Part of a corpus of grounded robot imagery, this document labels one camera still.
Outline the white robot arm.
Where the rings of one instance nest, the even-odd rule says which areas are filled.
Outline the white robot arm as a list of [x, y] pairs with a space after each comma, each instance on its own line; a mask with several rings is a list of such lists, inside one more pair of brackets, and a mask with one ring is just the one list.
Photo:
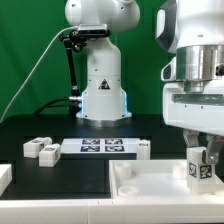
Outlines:
[[[67, 0], [65, 16], [72, 26], [70, 50], [87, 50], [87, 87], [72, 85], [81, 102], [77, 118], [94, 126], [130, 118], [121, 53], [109, 35], [138, 24], [136, 1]], [[202, 161], [216, 164], [224, 146], [224, 0], [167, 0], [157, 12], [156, 41], [175, 55], [161, 71], [165, 123], [182, 128], [189, 147], [206, 133]]]

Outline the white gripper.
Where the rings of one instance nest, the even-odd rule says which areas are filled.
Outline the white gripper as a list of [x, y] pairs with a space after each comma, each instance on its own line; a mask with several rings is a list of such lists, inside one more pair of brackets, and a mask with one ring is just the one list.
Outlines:
[[202, 92], [186, 92], [184, 82], [177, 80], [176, 65], [173, 58], [161, 71], [161, 79], [166, 82], [162, 100], [164, 121], [184, 129], [188, 148], [199, 146], [198, 132], [208, 133], [205, 162], [216, 165], [224, 147], [224, 77], [203, 81]]

